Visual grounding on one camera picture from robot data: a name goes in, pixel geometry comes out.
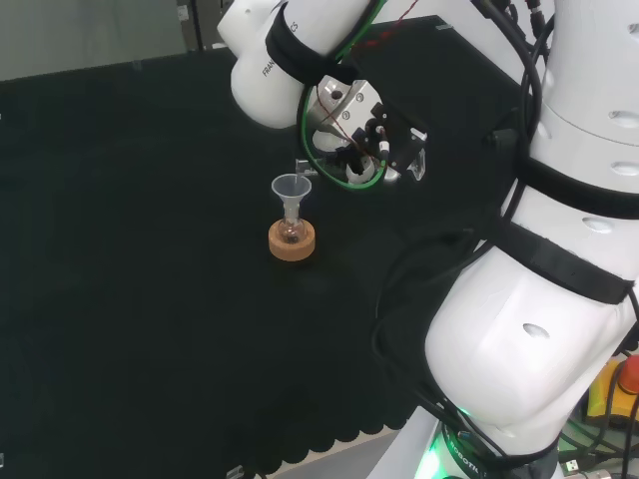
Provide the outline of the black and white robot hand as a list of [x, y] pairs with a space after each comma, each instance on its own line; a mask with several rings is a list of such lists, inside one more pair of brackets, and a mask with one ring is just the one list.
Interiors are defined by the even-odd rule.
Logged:
[[426, 127], [365, 80], [325, 77], [301, 97], [298, 126], [311, 166], [337, 186], [363, 192], [426, 172]]

